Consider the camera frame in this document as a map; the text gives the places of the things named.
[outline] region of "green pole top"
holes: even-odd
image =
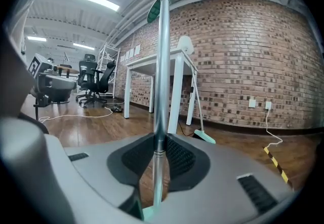
[[[156,0],[147,14],[147,23],[152,23],[160,14],[161,0]]]

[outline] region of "metal rack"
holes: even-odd
[[[118,59],[119,59],[119,53],[120,53],[120,48],[114,48],[107,43],[103,46],[103,48],[100,50],[99,55],[98,55],[98,66],[97,70],[100,71],[105,71],[107,68],[107,64],[110,61],[116,60],[116,67],[113,73],[111,74],[108,84],[112,84],[112,92],[107,92],[103,96],[109,96],[112,98],[115,98],[115,82],[116,82],[116,72],[117,72],[117,67],[118,67]]]

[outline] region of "brick wall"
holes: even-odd
[[[121,43],[121,55],[138,44],[141,51],[118,64],[117,97],[124,97],[125,64],[155,52],[157,31],[155,21]],[[269,100],[270,128],[323,126],[322,59],[299,13],[264,0],[207,0],[171,12],[171,48],[182,35],[190,36],[194,44],[191,59],[199,71],[206,120],[264,128]],[[184,77],[182,114],[190,82]],[[135,73],[131,101],[148,106],[149,90],[150,78]],[[248,107],[250,98],[256,99],[256,108]],[[198,118],[196,106],[194,117]]]

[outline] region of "wall outlet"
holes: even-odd
[[[256,104],[256,101],[255,100],[253,100],[253,99],[250,99],[249,100],[249,107],[250,108],[255,108],[255,104]]]
[[[265,102],[265,109],[271,109],[271,101]]]

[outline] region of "power plug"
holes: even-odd
[[[266,101],[265,102],[265,109],[271,109],[271,101]]]

